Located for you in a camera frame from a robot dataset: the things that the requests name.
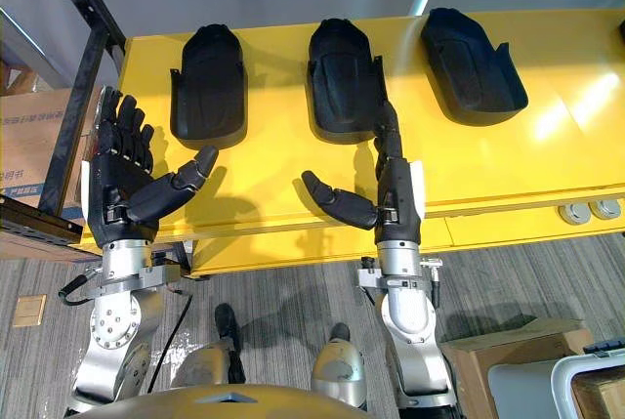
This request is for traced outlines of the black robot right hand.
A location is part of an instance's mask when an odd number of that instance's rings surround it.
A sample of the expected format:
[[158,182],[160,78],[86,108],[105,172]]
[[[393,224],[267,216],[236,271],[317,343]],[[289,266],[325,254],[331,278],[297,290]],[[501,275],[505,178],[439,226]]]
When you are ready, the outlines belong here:
[[410,165],[403,156],[395,108],[384,100],[373,124],[377,200],[332,188],[307,170],[301,178],[314,203],[331,218],[362,230],[374,230],[377,244],[405,240],[421,243],[421,218],[414,203]]

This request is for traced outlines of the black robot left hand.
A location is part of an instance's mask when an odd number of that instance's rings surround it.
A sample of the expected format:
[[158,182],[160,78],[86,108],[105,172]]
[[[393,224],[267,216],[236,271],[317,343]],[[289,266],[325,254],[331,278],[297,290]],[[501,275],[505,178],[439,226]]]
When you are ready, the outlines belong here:
[[160,219],[191,201],[208,180],[219,152],[203,147],[175,172],[152,176],[154,128],[131,95],[105,86],[88,164],[85,219],[103,250],[119,240],[155,240]]

